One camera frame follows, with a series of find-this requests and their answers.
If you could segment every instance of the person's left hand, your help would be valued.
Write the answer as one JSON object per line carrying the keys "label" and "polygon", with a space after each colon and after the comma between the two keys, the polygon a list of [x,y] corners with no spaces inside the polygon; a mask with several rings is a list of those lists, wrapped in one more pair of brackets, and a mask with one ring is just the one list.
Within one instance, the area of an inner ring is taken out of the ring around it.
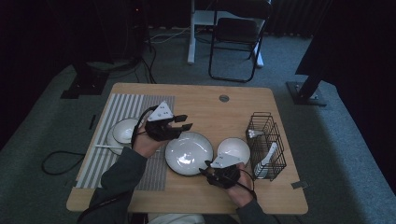
{"label": "person's left hand", "polygon": [[149,158],[154,155],[159,147],[168,143],[169,140],[157,142],[156,140],[150,138],[147,133],[145,133],[145,126],[146,122],[144,122],[142,126],[137,130],[137,137],[134,141],[133,150],[140,155]]}

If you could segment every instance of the bowl rim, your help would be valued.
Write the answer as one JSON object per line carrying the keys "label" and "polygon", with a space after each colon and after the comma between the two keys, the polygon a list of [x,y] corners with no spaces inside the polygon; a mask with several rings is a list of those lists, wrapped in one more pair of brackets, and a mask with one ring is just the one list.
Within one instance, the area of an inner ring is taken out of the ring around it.
{"label": "bowl rim", "polygon": [[121,143],[121,144],[128,144],[128,142],[119,141],[119,139],[117,139],[117,137],[115,136],[115,131],[116,131],[117,125],[119,125],[120,123],[122,123],[122,122],[124,122],[125,120],[128,120],[128,119],[130,119],[130,120],[136,120],[136,123],[139,122],[139,118],[131,117],[131,118],[126,118],[126,119],[121,119],[121,120],[117,121],[117,122],[113,125],[113,127],[114,127],[114,128],[113,128],[113,132],[112,132],[113,138],[114,138],[114,140],[116,140],[117,142],[119,142],[119,143]]}
{"label": "bowl rim", "polygon": [[[198,134],[198,135],[201,135],[206,141],[207,141],[207,143],[210,145],[210,147],[211,147],[211,150],[212,150],[212,155],[211,155],[211,161],[213,161],[213,157],[214,157],[214,155],[215,155],[215,150],[214,150],[214,148],[213,148],[213,145],[212,145],[212,143],[209,141],[209,139],[206,137],[206,136],[204,136],[203,134],[201,134],[201,133],[197,133],[197,132],[190,132],[190,131],[188,131],[188,132],[183,132],[183,133],[194,133],[194,134]],[[171,169],[173,172],[175,172],[176,174],[178,174],[178,175],[183,175],[183,176],[197,176],[197,175],[200,175],[201,173],[200,173],[200,171],[199,171],[199,169],[198,169],[198,173],[197,174],[194,174],[194,175],[186,175],[186,174],[181,174],[180,172],[178,172],[178,171],[176,171],[174,168],[172,168],[172,166],[171,165],[169,165],[169,162],[168,162],[168,159],[167,159],[167,157],[166,157],[166,151],[167,151],[167,149],[168,149],[168,147],[169,147],[169,145],[170,145],[170,143],[172,142],[172,141],[174,141],[174,140],[177,140],[178,138],[176,138],[176,139],[173,139],[173,140],[171,140],[170,142],[168,142],[168,144],[166,145],[166,148],[165,148],[165,162],[166,162],[166,165],[169,167],[169,169]]]}
{"label": "bowl rim", "polygon": [[238,140],[241,140],[241,142],[245,143],[245,145],[247,146],[247,147],[246,147],[246,148],[247,148],[247,151],[248,151],[248,159],[247,159],[247,162],[244,162],[244,164],[245,164],[245,165],[248,165],[248,163],[249,163],[249,161],[250,161],[250,157],[251,157],[250,147],[248,146],[248,143],[247,143],[246,141],[244,141],[244,139],[242,139],[242,138],[240,138],[240,137],[227,137],[227,138],[224,138],[223,140],[221,140],[221,142],[220,142],[219,145],[218,145],[218,150],[217,150],[218,155],[219,155],[219,150],[220,150],[221,144],[224,143],[226,140],[229,140],[229,139],[238,139]]}

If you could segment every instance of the gray sleeve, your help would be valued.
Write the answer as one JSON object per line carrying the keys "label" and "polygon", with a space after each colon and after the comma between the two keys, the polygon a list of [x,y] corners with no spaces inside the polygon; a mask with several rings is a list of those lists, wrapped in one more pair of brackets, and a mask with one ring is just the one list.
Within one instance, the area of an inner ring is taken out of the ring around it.
{"label": "gray sleeve", "polygon": [[236,209],[236,213],[241,220],[241,224],[262,224],[262,223],[271,223],[270,217],[267,216],[263,211],[260,205],[256,200],[252,200],[247,205]]}
{"label": "gray sleeve", "polygon": [[117,162],[102,175],[102,187],[93,193],[90,207],[127,193],[122,194],[114,203],[93,210],[79,223],[124,223],[134,188],[145,172],[146,163],[146,158],[125,147]]}

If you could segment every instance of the white bowl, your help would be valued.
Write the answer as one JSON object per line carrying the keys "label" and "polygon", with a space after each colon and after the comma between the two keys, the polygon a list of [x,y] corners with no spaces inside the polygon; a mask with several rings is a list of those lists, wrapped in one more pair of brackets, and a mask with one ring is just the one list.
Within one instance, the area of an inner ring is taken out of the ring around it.
{"label": "white bowl", "polygon": [[250,159],[250,148],[248,144],[240,138],[224,139],[218,147],[218,155],[225,153],[239,158],[245,165]]}
{"label": "white bowl", "polygon": [[122,152],[122,149],[124,147],[131,147],[131,142],[129,142],[128,144],[123,144],[123,143],[119,143],[116,141],[116,139],[114,139],[113,137],[113,131],[114,131],[114,126],[111,127],[110,131],[108,131],[107,136],[106,136],[106,145],[109,146],[108,149],[110,149],[112,152],[114,152],[117,155],[120,155]]}
{"label": "white bowl", "polygon": [[137,122],[137,119],[123,119],[116,123],[113,130],[114,139],[122,144],[131,143],[132,134],[134,133],[134,126],[137,124]]}
{"label": "white bowl", "polygon": [[213,148],[203,135],[185,132],[168,143],[165,159],[169,167],[180,175],[198,175],[199,168],[207,168],[205,161],[213,160]]}

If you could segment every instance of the gray placemat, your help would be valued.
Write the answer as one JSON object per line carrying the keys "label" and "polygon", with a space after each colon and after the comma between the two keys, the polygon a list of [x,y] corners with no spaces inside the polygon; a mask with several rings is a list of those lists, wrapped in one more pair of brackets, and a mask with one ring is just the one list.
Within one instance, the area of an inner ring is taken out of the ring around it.
{"label": "gray placemat", "polygon": [[[111,94],[102,123],[96,136],[93,137],[94,145],[105,145],[108,132],[118,121],[139,118],[147,108],[159,105],[162,101],[166,101],[171,110],[174,109],[175,96]],[[146,172],[135,189],[164,190],[167,169],[164,148],[159,148],[159,151],[148,159]],[[95,189],[101,187],[102,174],[116,162],[118,155],[106,147],[93,146],[87,157],[76,188]]]}

